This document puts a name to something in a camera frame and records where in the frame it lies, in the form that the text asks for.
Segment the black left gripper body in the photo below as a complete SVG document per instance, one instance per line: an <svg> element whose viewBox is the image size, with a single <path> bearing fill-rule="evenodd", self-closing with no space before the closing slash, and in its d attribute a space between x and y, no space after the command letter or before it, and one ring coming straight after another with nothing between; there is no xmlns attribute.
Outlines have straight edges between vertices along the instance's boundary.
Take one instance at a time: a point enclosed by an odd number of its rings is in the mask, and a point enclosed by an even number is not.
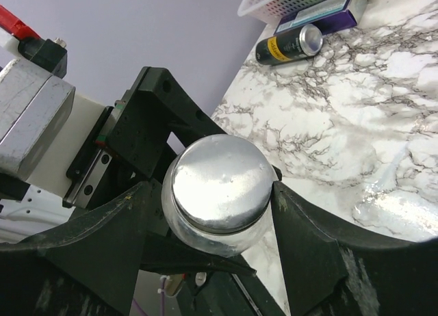
<svg viewBox="0 0 438 316"><path fill-rule="evenodd" d="M176 152L221 129L166 68L144 67L123 97L99 112L66 171L65 207L93 210L140 181L162 183Z"/></svg>

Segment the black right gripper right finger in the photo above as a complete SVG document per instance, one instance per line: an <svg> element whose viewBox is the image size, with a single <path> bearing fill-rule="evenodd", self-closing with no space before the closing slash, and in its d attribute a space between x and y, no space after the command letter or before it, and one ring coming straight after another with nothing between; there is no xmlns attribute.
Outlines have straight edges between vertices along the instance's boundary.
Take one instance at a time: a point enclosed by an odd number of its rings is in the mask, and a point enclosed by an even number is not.
<svg viewBox="0 0 438 316"><path fill-rule="evenodd" d="M437 240L388 237L306 201L280 181L272 217L293 315L436 315Z"/></svg>

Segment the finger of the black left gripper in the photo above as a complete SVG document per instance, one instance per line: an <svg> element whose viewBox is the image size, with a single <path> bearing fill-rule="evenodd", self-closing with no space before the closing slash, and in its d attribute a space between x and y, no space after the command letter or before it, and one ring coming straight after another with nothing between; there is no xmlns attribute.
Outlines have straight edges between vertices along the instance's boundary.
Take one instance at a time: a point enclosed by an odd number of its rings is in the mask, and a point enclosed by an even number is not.
<svg viewBox="0 0 438 316"><path fill-rule="evenodd" d="M255 276L256 270L214 254L193 249L175 237L148 233L144 242L140 269L163 275L226 272L243 276Z"/></svg>

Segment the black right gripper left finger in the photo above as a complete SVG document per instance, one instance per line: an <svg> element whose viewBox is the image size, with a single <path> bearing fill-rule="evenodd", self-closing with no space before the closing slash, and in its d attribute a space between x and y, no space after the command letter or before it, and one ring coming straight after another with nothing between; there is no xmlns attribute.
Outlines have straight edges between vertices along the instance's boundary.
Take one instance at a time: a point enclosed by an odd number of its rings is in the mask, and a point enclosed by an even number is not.
<svg viewBox="0 0 438 316"><path fill-rule="evenodd" d="M1 244L2 315L128 315L149 184L18 243Z"/></svg>

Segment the clear glass jar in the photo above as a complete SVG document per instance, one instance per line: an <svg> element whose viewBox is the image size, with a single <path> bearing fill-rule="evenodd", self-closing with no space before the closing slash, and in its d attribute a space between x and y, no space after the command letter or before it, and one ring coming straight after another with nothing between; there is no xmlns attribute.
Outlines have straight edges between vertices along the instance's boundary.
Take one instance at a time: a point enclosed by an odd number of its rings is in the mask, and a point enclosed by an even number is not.
<svg viewBox="0 0 438 316"><path fill-rule="evenodd" d="M177 159L171 163L164 177L162 209L169 227L183 243L206 253L231 257L249 249L265 235L272 217L270 199L264 214L253 225L237 233L212 234L190 224L178 209L172 194L170 175Z"/></svg>

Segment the silver jar lid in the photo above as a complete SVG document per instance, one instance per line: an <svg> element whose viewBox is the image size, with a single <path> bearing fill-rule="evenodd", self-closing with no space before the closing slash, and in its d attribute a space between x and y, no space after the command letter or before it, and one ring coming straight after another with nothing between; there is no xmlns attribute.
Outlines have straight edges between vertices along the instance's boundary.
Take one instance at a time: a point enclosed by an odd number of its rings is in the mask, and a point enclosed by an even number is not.
<svg viewBox="0 0 438 316"><path fill-rule="evenodd" d="M277 179L253 143L227 134L210 135L188 146L170 177L184 218L202 231L220 235L253 225L267 209Z"/></svg>

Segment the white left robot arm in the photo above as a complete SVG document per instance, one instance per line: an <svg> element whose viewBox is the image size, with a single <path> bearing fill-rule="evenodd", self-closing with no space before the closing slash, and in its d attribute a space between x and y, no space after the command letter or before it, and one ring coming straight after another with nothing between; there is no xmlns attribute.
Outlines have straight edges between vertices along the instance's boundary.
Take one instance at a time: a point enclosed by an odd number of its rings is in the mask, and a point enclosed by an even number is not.
<svg viewBox="0 0 438 316"><path fill-rule="evenodd" d="M254 275L244 262L200 252L170 233L161 193L165 172L176 158L167 143L171 133L190 144L219 134L220 128L165 68L143 68L112 106L71 94L29 178L1 172L1 214L58 225L73 207L90 211L121 194L134 203L138 184L147 183L149 190L138 202L146 228L142 269Z"/></svg>

